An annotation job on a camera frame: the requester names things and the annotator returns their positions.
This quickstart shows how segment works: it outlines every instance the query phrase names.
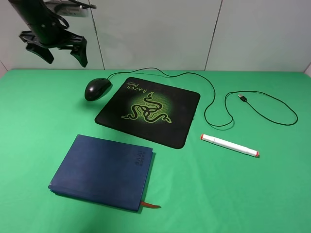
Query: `mouse cable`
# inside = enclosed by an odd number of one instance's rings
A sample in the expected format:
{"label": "mouse cable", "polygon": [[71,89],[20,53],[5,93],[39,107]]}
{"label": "mouse cable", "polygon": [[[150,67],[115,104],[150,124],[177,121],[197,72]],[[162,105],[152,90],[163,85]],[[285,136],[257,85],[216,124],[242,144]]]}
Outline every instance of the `mouse cable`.
{"label": "mouse cable", "polygon": [[277,101],[283,103],[283,104],[284,104],[289,110],[291,110],[291,111],[295,114],[295,116],[296,116],[296,120],[295,120],[293,123],[291,123],[291,124],[284,124],[284,123],[280,123],[280,122],[273,121],[273,120],[271,120],[271,119],[265,117],[265,116],[264,116],[263,114],[261,114],[260,112],[258,112],[258,111],[247,101],[247,98],[246,98],[245,96],[240,95],[240,94],[238,95],[239,98],[240,98],[243,102],[246,102],[256,113],[258,113],[260,116],[262,116],[263,118],[267,119],[268,121],[270,121],[270,122],[272,122],[272,123],[275,123],[275,124],[278,124],[278,125],[285,125],[285,126],[294,125],[294,124],[296,124],[296,123],[298,122],[298,115],[297,115],[297,113],[296,113],[293,109],[291,109],[285,102],[279,100],[278,98],[275,98],[275,97],[273,97],[273,96],[270,96],[270,95],[268,95],[268,94],[266,94],[266,93],[264,93],[264,92],[261,92],[261,91],[233,91],[233,92],[227,93],[226,96],[225,96],[225,109],[226,109],[227,113],[229,114],[229,116],[231,117],[231,120],[230,120],[228,123],[223,124],[223,125],[214,125],[214,124],[210,123],[210,122],[207,120],[207,116],[206,116],[206,115],[207,115],[207,110],[208,110],[208,108],[209,108],[209,107],[214,103],[214,101],[215,101],[215,98],[216,98],[216,91],[215,91],[215,88],[214,88],[213,84],[212,84],[206,77],[204,77],[204,76],[202,76],[202,75],[200,75],[200,74],[197,74],[197,73],[193,73],[193,72],[184,72],[184,73],[181,73],[181,74],[178,74],[178,75],[169,75],[169,74],[164,73],[162,70],[160,70],[160,69],[158,69],[158,68],[148,67],[148,68],[143,68],[143,69],[137,69],[137,70],[134,70],[134,71],[116,72],[116,73],[110,74],[110,75],[108,76],[108,80],[110,80],[113,76],[118,75],[118,74],[131,74],[131,73],[135,73],[135,72],[137,72],[137,71],[141,71],[141,70],[145,70],[145,69],[156,69],[156,70],[158,70],[159,72],[161,72],[162,74],[164,74],[165,76],[170,77],[170,78],[179,77],[179,76],[182,76],[182,75],[185,75],[185,74],[193,74],[193,75],[200,76],[201,78],[203,78],[203,79],[205,79],[206,81],[208,81],[209,84],[211,85],[212,89],[213,89],[213,92],[214,92],[213,100],[211,101],[211,103],[210,103],[210,104],[205,108],[205,110],[204,110],[204,119],[205,119],[206,123],[207,123],[209,126],[212,126],[212,127],[223,127],[223,126],[229,125],[231,122],[234,121],[233,116],[231,115],[231,113],[229,112],[229,110],[228,110],[228,108],[227,108],[227,98],[228,98],[231,94],[241,93],[241,92],[257,93],[257,94],[262,94],[262,95],[269,96],[269,97],[271,97],[271,98],[273,98],[273,99],[275,99],[275,100],[277,100]]}

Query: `white marker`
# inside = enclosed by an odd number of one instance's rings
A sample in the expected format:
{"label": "white marker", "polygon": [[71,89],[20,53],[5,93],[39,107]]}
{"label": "white marker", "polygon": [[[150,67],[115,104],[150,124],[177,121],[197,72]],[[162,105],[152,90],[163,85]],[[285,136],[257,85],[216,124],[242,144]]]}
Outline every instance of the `white marker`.
{"label": "white marker", "polygon": [[221,147],[226,147],[228,149],[235,150],[237,152],[241,152],[243,154],[248,154],[248,155],[259,158],[259,152],[258,151],[249,149],[247,147],[240,146],[238,144],[234,144],[232,142],[227,142],[227,141],[224,141],[224,140],[216,138],[216,137],[208,136],[206,134],[201,135],[201,139],[204,141],[207,141],[207,142],[211,142],[211,143],[216,144],[216,145],[221,146]]}

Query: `razer logo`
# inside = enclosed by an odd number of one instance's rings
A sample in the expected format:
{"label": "razer logo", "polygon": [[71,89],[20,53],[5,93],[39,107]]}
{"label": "razer logo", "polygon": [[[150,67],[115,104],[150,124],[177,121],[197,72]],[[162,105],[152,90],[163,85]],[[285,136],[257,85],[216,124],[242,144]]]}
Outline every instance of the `razer logo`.
{"label": "razer logo", "polygon": [[155,123],[158,120],[163,120],[171,124],[171,119],[166,113],[159,113],[163,108],[163,104],[157,101],[152,101],[153,92],[150,92],[147,97],[143,98],[144,105],[133,104],[131,106],[131,113],[121,116],[123,119],[137,120],[139,117],[143,118],[147,123]]}

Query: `usb connector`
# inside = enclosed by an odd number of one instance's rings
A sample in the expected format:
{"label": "usb connector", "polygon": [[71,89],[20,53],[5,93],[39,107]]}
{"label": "usb connector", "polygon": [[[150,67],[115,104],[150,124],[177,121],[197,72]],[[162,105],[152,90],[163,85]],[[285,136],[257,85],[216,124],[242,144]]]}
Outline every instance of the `usb connector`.
{"label": "usb connector", "polygon": [[240,100],[242,100],[243,102],[247,102],[247,98],[244,95],[238,94],[238,97],[240,98]]}

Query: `robotic arm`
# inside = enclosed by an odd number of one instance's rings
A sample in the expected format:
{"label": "robotic arm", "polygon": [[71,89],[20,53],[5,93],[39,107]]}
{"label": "robotic arm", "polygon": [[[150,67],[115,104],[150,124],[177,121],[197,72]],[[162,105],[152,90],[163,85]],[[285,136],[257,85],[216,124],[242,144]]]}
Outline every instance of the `robotic arm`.
{"label": "robotic arm", "polygon": [[67,21],[47,8],[43,0],[9,0],[9,2],[30,29],[22,31],[19,35],[21,40],[27,43],[27,51],[51,64],[54,57],[49,49],[71,50],[70,54],[81,66],[86,67],[86,39],[65,30],[69,27]]}

